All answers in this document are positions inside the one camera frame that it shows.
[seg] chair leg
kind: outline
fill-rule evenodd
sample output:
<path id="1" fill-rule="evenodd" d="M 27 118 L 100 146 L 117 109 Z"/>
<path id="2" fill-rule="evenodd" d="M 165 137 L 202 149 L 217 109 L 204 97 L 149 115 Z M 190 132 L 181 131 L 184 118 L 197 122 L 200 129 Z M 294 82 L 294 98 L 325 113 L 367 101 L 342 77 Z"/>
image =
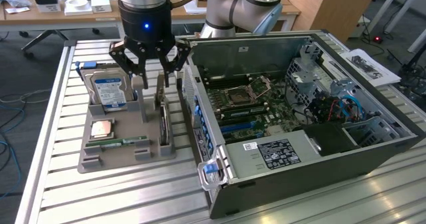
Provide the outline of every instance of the chair leg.
<path id="1" fill-rule="evenodd" d="M 44 40 L 51 34 L 53 34 L 53 30 L 45 30 L 39 36 L 37 38 L 35 38 L 25 46 L 24 48 L 21 48 L 21 51 L 27 51 L 28 49 L 31 49 L 31 47 L 33 47 L 37 43 L 40 43 L 41 40 Z"/>
<path id="2" fill-rule="evenodd" d="M 55 30 L 55 34 L 57 34 L 64 41 L 69 40 L 60 30 Z"/>

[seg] office chair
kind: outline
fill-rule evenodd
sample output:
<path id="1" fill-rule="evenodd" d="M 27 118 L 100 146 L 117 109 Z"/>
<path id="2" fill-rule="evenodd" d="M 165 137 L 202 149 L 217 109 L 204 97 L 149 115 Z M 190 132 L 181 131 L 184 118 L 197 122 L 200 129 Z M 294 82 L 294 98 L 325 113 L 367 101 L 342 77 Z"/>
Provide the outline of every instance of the office chair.
<path id="1" fill-rule="evenodd" d="M 100 30 L 97 28 L 92 28 L 92 32 L 95 34 L 100 34 Z M 61 33 L 60 30 L 57 29 L 53 29 L 53 30 L 45 30 L 25 46 L 24 48 L 21 48 L 21 51 L 23 51 L 23 55 L 25 58 L 31 59 L 33 58 L 35 54 L 32 52 L 27 52 L 28 49 L 31 49 L 31 47 L 33 47 L 37 43 L 40 43 L 41 40 L 44 40 L 51 34 L 56 34 L 64 41 L 69 40 L 67 38 L 67 36 Z M 21 37 L 28 37 L 28 33 L 24 32 L 24 31 L 20 31 L 19 35 Z"/>

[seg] gray carpet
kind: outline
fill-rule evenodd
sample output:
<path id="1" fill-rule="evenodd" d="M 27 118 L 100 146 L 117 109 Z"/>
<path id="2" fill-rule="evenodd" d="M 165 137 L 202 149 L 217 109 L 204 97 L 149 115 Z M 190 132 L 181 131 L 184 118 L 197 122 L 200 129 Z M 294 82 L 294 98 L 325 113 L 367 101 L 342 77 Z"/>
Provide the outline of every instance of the gray carpet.
<path id="1" fill-rule="evenodd" d="M 366 11 L 367 18 L 373 18 L 382 4 L 383 0 L 371 3 Z M 383 17 L 382 21 L 377 25 L 377 29 L 371 31 L 373 35 L 381 33 L 382 25 L 386 22 L 387 17 L 389 15 Z M 391 33 L 394 40 L 391 41 L 385 38 L 381 47 L 383 49 L 389 48 L 402 60 L 409 60 L 413 54 L 407 52 L 407 48 L 425 28 L 425 18 L 414 15 L 413 13 L 407 13 Z M 189 27 L 189 29 L 190 32 L 194 30 L 200 31 L 201 26 L 198 25 L 194 28 Z M 100 30 L 100 35 L 95 35 L 91 29 L 79 30 L 79 32 L 68 30 L 64 31 L 64 34 L 69 39 L 75 40 L 119 38 L 119 33 L 115 28 L 103 28 Z M 184 27 L 174 27 L 174 32 L 176 35 L 185 34 Z M 35 37 L 40 32 L 29 32 L 29 34 L 31 37 Z M 53 84 L 64 42 L 56 35 L 52 35 L 31 49 L 36 56 L 33 60 L 27 60 L 21 55 L 20 48 L 29 40 L 29 38 L 20 37 L 17 32 L 11 32 L 8 38 L 0 42 L 0 96 L 12 93 L 24 94 L 37 89 L 48 89 Z M 379 52 L 378 48 L 365 44 L 358 39 L 349 40 L 346 45 L 350 49 L 362 48 L 370 55 Z M 387 68 L 397 72 L 399 64 L 397 61 L 387 60 L 387 54 L 378 55 L 374 58 Z M 45 96 L 47 94 L 37 96 L 37 98 L 45 98 Z M 47 102 L 40 104 L 28 104 L 23 123 L 12 131 L 5 133 L 7 139 L 16 150 L 23 173 L 20 186 L 15 190 L 16 193 L 23 192 L 24 190 L 45 108 Z M 12 115 L 15 115 L 15 113 L 16 111 L 0 109 L 0 125 Z M 3 154 L 0 156 L 0 165 L 4 163 L 5 158 L 7 155 Z M 4 193 L 11 189 L 16 180 L 17 171 L 13 162 L 11 161 L 7 168 L 0 172 L 0 193 Z M 0 200 L 1 224 L 13 223 L 20 200 L 21 197 L 19 194 L 17 196 L 5 197 Z"/>

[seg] aluminum table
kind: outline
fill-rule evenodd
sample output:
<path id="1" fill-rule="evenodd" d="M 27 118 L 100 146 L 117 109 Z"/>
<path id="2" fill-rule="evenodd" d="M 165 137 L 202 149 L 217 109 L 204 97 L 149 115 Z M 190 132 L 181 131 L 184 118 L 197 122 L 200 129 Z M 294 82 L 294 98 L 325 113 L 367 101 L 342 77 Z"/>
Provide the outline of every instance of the aluminum table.
<path id="1" fill-rule="evenodd" d="M 348 51 L 330 34 L 318 35 L 337 52 Z M 109 42 L 79 41 L 64 48 L 16 224 L 426 222 L 425 141 L 362 177 L 210 220 L 174 78 L 165 92 L 172 101 L 176 159 L 80 174 L 77 162 L 89 96 L 73 63 L 112 61 Z M 157 60 L 148 62 L 146 70 L 150 87 L 144 95 L 149 98 L 161 70 Z M 379 91 L 426 130 L 425 112 L 391 86 Z"/>

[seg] gray robot arm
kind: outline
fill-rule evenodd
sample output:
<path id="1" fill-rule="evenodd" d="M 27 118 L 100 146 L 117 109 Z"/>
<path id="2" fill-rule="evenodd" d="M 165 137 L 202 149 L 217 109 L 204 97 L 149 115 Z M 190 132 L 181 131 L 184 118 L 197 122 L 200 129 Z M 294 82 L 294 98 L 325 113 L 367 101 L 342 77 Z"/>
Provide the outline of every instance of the gray robot arm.
<path id="1" fill-rule="evenodd" d="M 282 11 L 281 0 L 208 0 L 200 37 L 232 37 L 238 26 L 256 34 L 270 32 Z"/>

